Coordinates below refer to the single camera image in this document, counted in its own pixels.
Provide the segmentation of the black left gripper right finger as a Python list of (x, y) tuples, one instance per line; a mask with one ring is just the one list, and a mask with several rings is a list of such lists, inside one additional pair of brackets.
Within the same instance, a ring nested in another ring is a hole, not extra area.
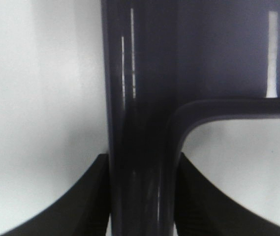
[(175, 192), (180, 236), (280, 236), (280, 226), (241, 206), (180, 155)]

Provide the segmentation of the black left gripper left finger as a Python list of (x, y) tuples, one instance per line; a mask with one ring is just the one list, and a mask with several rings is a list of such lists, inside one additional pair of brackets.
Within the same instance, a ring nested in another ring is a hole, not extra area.
[(62, 197), (5, 235), (104, 236), (110, 212), (108, 155), (100, 154)]

